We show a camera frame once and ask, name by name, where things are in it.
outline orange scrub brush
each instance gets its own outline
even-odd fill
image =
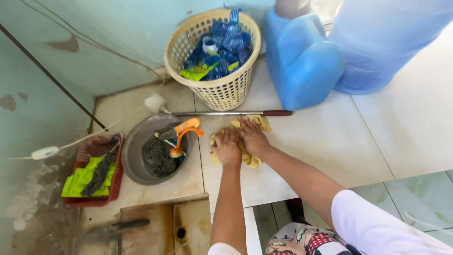
[[[178,141],[176,142],[176,148],[170,149],[171,158],[179,158],[184,154],[183,149],[181,148],[181,140],[182,140],[184,134],[189,131],[195,131],[197,133],[198,137],[204,136],[204,133],[198,128],[192,127],[192,128],[184,129],[178,136]]]

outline light blue wall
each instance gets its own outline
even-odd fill
[[[24,1],[64,24],[36,0]],[[229,8],[242,7],[262,27],[265,12],[275,3],[275,0],[39,1],[80,32],[153,69],[163,66],[163,51],[167,39],[188,17],[223,8],[225,4]],[[313,0],[312,7],[315,11],[319,10],[322,19],[326,19],[324,12],[332,12],[332,6],[335,10],[340,1]],[[79,50],[75,53],[46,45],[49,41],[68,40],[71,34],[20,0],[3,0],[0,22],[52,74],[77,85],[91,95],[105,95],[156,79],[146,68],[81,40],[78,40]]]
[[[94,108],[94,98],[66,84],[89,110]],[[0,100],[0,250],[8,254],[14,234],[13,222],[26,217],[24,210],[7,215],[13,201],[16,205],[41,206],[37,201],[44,192],[39,189],[44,182],[35,176],[43,167],[42,161],[9,161],[9,157],[26,157],[34,150],[47,146],[62,146],[77,140],[87,132],[89,117],[74,104],[50,79],[39,70],[4,34],[0,33],[0,98],[10,95],[15,108]],[[73,150],[62,151],[62,159]]]

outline red plastic basket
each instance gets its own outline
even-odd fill
[[[76,163],[72,169],[74,174],[76,168],[85,168],[90,162],[91,157],[100,157],[106,153],[106,150],[112,149],[111,141],[115,139],[119,141],[117,156],[115,160],[115,172],[113,173],[112,182],[110,185],[109,196],[101,197],[64,197],[63,204],[68,207],[101,207],[114,201],[120,194],[121,180],[123,179],[123,164],[121,163],[121,151],[123,148],[124,137],[121,133],[112,135],[103,135],[90,137],[85,140],[79,147],[76,157]]]

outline orange brush handle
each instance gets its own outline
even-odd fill
[[[171,152],[180,152],[182,150],[181,140],[183,139],[184,134],[189,131],[195,131],[197,133],[198,137],[204,136],[204,133],[198,128],[193,127],[193,128],[184,129],[178,136],[178,141],[176,142],[176,148],[170,149]]]
[[[200,126],[200,119],[198,118],[192,118],[192,119],[189,119],[188,121],[185,121],[183,122],[181,125],[179,126],[176,126],[174,128],[175,132],[176,132],[176,136],[180,136],[181,133],[186,130],[187,128],[197,128]]]

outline hand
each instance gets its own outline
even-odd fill
[[[239,136],[234,128],[225,129],[223,140],[220,134],[216,135],[216,145],[211,146],[211,150],[217,155],[223,167],[233,166],[241,168],[242,152],[237,144]]]
[[[262,152],[265,152],[270,143],[260,129],[260,126],[255,122],[251,122],[248,117],[238,118],[241,128],[237,128],[237,132],[244,140],[244,145],[247,151],[257,158],[261,158]]]

